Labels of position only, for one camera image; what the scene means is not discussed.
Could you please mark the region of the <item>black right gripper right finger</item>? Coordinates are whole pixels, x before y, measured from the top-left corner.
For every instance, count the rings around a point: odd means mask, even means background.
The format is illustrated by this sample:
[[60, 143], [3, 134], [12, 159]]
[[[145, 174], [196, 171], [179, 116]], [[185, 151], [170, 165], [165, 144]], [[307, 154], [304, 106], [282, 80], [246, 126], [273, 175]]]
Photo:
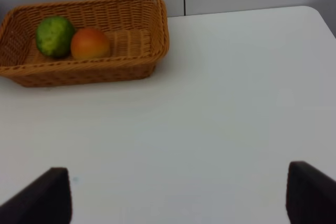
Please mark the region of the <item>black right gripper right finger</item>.
[[335, 224], [335, 180], [304, 161], [291, 162], [286, 211], [290, 223]]

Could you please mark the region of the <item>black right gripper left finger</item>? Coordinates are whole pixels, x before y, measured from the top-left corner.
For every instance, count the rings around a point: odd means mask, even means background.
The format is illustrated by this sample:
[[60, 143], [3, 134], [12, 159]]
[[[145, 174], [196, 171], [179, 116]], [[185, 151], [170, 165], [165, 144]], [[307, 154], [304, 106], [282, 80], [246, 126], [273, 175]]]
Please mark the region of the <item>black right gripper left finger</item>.
[[53, 167], [1, 205], [1, 223], [71, 223], [69, 172]]

